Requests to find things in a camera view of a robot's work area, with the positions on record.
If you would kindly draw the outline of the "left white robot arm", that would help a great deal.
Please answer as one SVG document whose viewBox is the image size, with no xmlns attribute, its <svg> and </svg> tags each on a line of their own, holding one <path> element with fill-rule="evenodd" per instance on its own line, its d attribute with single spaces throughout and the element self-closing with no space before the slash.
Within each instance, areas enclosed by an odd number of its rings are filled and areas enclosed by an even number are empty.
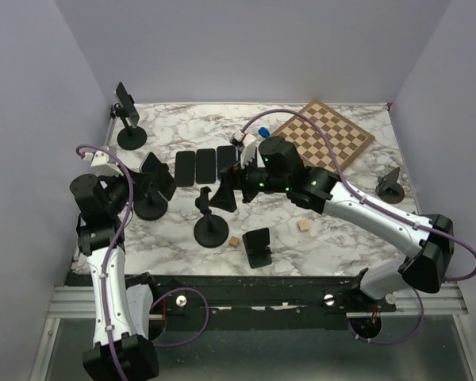
<svg viewBox="0 0 476 381">
<path fill-rule="evenodd" d="M 129 200 L 129 184 L 84 174 L 71 182 L 70 191 L 80 210 L 78 246 L 94 292 L 93 348 L 82 354 L 83 368 L 93 380 L 154 379 L 159 361 L 148 328 L 160 295 L 149 273 L 125 276 L 119 215 Z"/>
</svg>

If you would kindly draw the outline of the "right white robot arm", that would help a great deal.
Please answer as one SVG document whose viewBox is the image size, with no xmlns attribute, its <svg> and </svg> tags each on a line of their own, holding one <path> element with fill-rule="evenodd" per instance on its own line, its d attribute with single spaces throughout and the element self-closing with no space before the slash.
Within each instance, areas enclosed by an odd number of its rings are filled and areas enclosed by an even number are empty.
<svg viewBox="0 0 476 381">
<path fill-rule="evenodd" d="M 241 191 L 245 203 L 260 192 L 284 193 L 302 209 L 343 219 L 393 245 L 403 259 L 365 268 L 356 276 L 348 297 L 357 310 L 369 310 L 387 294 L 407 288 L 440 291 L 454 253 L 451 219 L 406 213 L 346 184 L 334 172 L 306 166 L 295 145 L 283 137 L 261 142 L 259 154 L 263 167 L 236 163 L 221 172 L 212 207 L 234 212 L 235 191 Z"/>
</svg>

